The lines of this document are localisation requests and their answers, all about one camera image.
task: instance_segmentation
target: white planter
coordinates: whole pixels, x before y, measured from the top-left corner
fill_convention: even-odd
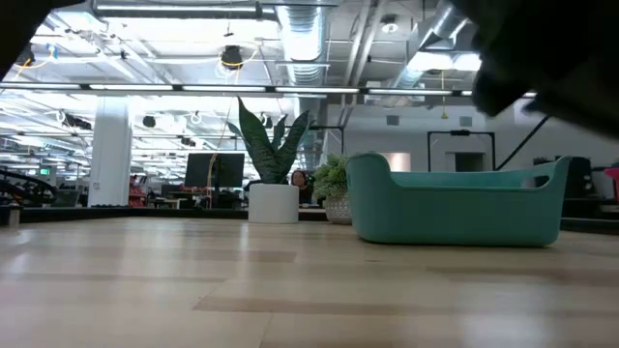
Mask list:
[[[251,185],[250,222],[299,222],[299,188],[291,185]]]
[[[327,219],[334,224],[352,224],[348,193],[343,197],[327,197],[324,203]]]

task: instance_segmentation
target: wooden floor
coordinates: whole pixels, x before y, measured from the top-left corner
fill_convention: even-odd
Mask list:
[[[619,238],[412,247],[325,223],[22,225],[0,231],[0,347],[619,347]]]

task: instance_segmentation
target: snake plant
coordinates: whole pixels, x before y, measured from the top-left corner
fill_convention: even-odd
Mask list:
[[[310,114],[306,111],[294,120],[282,144],[286,117],[282,117],[275,126],[273,140],[269,141],[267,131],[260,119],[247,110],[239,98],[241,128],[227,123],[230,131],[245,141],[253,166],[258,171],[263,184],[285,184],[286,176],[297,158],[299,144],[309,128]]]

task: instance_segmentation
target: light fixture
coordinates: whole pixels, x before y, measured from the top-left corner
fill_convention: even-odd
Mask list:
[[[275,90],[280,93],[359,93],[359,88],[344,87],[276,87]]]
[[[266,92],[265,87],[256,86],[183,86],[183,90],[189,92]]]
[[[383,25],[382,31],[385,34],[392,34],[398,30],[398,25],[396,24],[396,15],[395,14],[385,14],[383,15],[380,23]]]
[[[11,169],[38,169],[39,166],[37,164],[9,164],[8,168]]]
[[[395,95],[395,96],[450,96],[453,91],[443,90],[422,90],[422,89],[389,89],[389,88],[372,88],[368,90],[371,95]]]
[[[428,70],[449,70],[453,66],[452,57],[445,53],[417,52],[408,62],[406,68],[415,72]]]
[[[171,91],[171,85],[148,84],[91,84],[91,89],[107,91]]]
[[[255,7],[226,7],[226,6],[171,6],[171,5],[99,5],[98,11],[152,11],[152,12],[223,12],[223,13],[235,13],[235,12],[247,12],[255,11]],[[274,10],[269,8],[262,9],[263,13],[272,14]]]
[[[76,83],[0,82],[1,89],[81,89]]]
[[[480,69],[482,61],[480,56],[475,53],[460,54],[454,60],[453,69],[463,72],[476,72]]]

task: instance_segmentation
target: person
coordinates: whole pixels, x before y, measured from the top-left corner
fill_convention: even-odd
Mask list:
[[[313,188],[308,183],[308,174],[303,170],[295,170],[292,172],[292,180],[290,182],[299,188],[299,204],[311,204]]]

